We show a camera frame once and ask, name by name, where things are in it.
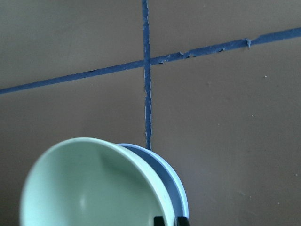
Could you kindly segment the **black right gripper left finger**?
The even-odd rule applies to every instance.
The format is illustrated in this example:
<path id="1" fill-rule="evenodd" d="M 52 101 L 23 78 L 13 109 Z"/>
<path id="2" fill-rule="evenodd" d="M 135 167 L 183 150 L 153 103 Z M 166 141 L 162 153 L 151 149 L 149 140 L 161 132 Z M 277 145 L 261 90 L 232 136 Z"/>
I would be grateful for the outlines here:
<path id="1" fill-rule="evenodd" d="M 154 226 L 165 226 L 163 216 L 155 216 L 153 219 L 153 225 Z"/>

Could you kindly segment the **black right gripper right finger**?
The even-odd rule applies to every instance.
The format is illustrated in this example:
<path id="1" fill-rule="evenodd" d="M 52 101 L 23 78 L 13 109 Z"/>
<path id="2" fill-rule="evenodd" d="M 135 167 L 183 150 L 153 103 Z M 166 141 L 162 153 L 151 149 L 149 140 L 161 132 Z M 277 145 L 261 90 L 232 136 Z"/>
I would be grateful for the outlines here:
<path id="1" fill-rule="evenodd" d="M 190 226 L 189 220 L 185 216 L 178 216 L 176 218 L 176 225 L 177 226 Z"/>

